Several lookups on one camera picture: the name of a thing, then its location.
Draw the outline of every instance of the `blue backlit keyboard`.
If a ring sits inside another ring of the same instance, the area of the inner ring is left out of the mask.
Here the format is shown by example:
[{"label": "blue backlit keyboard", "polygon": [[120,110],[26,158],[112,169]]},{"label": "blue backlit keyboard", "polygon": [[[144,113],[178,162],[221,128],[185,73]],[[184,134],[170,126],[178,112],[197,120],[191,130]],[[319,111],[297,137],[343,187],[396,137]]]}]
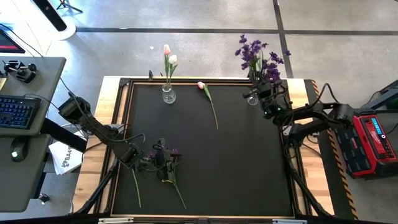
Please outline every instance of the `blue backlit keyboard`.
[{"label": "blue backlit keyboard", "polygon": [[40,98],[0,95],[0,128],[29,129]]}]

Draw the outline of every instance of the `small glass vase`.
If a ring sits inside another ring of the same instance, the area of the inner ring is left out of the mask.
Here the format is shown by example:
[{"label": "small glass vase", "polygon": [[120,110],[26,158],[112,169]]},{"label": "small glass vase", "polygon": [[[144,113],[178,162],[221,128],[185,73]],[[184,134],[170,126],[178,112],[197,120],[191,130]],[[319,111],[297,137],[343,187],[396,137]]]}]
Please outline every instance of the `small glass vase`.
[{"label": "small glass vase", "polygon": [[259,103],[259,98],[256,94],[252,93],[248,98],[248,103],[252,106],[257,105]]},{"label": "small glass vase", "polygon": [[172,104],[177,99],[177,95],[175,94],[171,84],[164,84],[162,86],[162,91],[162,97],[165,103]]}]

